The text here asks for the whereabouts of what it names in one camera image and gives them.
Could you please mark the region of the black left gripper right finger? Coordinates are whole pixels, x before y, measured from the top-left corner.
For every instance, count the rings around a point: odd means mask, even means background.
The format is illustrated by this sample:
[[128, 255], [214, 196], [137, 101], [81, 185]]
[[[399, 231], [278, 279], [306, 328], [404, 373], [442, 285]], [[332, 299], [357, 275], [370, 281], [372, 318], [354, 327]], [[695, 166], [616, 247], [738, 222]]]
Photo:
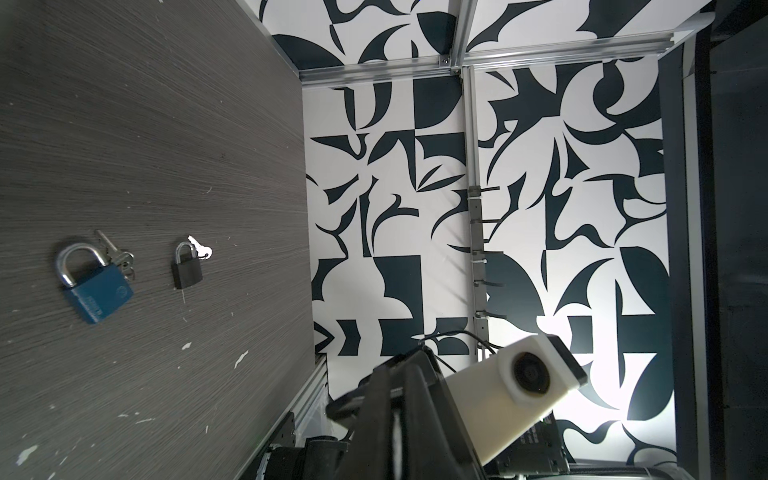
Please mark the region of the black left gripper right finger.
[[435, 355], [414, 350], [402, 376], [405, 479], [483, 479], [485, 474]]

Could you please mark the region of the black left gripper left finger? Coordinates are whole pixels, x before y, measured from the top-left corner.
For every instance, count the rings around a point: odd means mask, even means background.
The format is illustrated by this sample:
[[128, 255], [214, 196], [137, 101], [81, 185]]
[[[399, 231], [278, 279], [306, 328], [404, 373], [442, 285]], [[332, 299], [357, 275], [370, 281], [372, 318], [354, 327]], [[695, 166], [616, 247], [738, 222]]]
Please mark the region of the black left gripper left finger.
[[336, 479], [389, 479], [392, 473], [392, 412], [389, 369], [373, 371], [354, 425], [351, 445]]

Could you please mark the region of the small black padlock locked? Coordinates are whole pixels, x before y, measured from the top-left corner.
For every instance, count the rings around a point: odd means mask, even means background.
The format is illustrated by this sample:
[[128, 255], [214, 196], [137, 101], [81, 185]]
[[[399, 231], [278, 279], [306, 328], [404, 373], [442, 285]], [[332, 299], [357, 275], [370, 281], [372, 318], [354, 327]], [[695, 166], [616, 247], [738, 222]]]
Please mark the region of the small black padlock locked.
[[201, 261], [195, 246], [189, 241], [182, 241], [176, 246], [171, 269], [174, 285], [178, 290], [184, 290], [203, 280]]

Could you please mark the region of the silver keys of blue padlock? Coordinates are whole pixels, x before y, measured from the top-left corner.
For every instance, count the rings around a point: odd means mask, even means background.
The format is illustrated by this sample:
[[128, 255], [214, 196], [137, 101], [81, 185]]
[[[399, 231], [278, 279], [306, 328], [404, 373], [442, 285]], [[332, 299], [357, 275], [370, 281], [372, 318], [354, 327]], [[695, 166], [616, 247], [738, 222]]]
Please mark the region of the silver keys of blue padlock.
[[135, 256], [133, 253], [118, 247], [102, 230], [96, 229], [94, 233], [105, 246], [110, 261], [119, 268], [129, 281], [134, 281], [136, 272], [134, 269]]

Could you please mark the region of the blue padlock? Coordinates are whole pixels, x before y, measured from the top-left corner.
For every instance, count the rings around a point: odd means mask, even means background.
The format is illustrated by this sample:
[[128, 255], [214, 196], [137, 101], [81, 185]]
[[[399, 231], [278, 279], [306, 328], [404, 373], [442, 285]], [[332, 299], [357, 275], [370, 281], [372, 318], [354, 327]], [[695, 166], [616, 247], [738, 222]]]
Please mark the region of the blue padlock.
[[[68, 260], [73, 253], [80, 251], [90, 253], [99, 267], [91, 270], [82, 280], [76, 280], [68, 269]], [[93, 244], [76, 242], [67, 245], [57, 254], [54, 265], [65, 298], [89, 324], [101, 323], [134, 295], [120, 268]]]

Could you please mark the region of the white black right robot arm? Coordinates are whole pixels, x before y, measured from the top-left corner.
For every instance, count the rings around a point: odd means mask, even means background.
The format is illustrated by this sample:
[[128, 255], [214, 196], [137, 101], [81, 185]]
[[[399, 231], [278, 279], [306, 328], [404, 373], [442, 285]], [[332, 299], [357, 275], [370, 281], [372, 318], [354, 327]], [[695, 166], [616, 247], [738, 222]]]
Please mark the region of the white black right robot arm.
[[451, 376], [421, 346], [376, 367], [331, 402], [348, 438], [273, 445], [261, 479], [512, 479], [602, 475], [680, 479], [664, 464], [577, 465], [566, 457], [555, 405], [588, 382], [552, 336], [534, 336]]

